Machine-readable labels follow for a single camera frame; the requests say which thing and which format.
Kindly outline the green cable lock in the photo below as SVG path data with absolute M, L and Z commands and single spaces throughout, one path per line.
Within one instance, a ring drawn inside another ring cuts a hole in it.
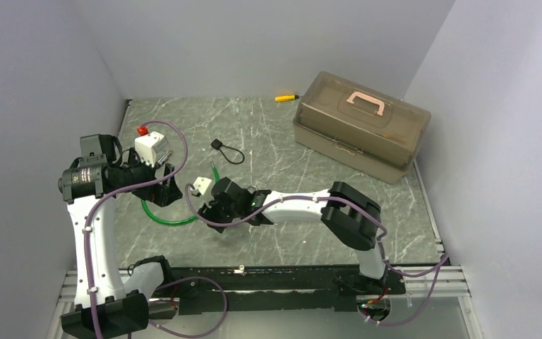
M 179 213 L 164 212 L 163 208 L 156 208 L 147 201 L 140 202 L 143 212 L 151 221 L 165 227 L 180 227 L 189 225 L 197 220 L 196 216 L 188 215 L 184 210 Z

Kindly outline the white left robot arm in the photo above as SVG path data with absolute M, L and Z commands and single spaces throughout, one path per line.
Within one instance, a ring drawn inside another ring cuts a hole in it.
M 116 258 L 116 196 L 129 187 L 138 198 L 166 207 L 182 198 L 167 163 L 171 148 L 156 131 L 145 132 L 122 158 L 116 136 L 80 139 L 80 157 L 66 169 L 58 187 L 71 218 L 78 265 L 73 310 L 61 316 L 64 333 L 76 338 L 116 338 L 147 328 L 149 298 L 168 295 L 174 276 L 163 256 L 138 262 L 124 282 Z

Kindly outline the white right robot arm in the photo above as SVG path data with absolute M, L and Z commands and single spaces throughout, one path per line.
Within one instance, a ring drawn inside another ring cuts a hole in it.
M 219 233 L 241 223 L 261 226 L 321 222 L 343 245 L 355 251 L 364 290 L 377 293 L 387 285 L 387 267 L 378 248 L 382 209 L 345 182 L 334 182 L 321 191 L 282 193 L 242 188 L 227 177 L 218 181 L 198 177 L 186 190 L 203 198 L 199 207 L 191 209 Z

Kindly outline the brass padlock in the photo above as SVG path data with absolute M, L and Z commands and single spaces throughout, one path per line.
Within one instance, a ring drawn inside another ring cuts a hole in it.
M 258 190 L 258 188 L 254 185 L 250 185 L 247 187 L 247 191 L 251 194 L 254 194 L 256 191 Z

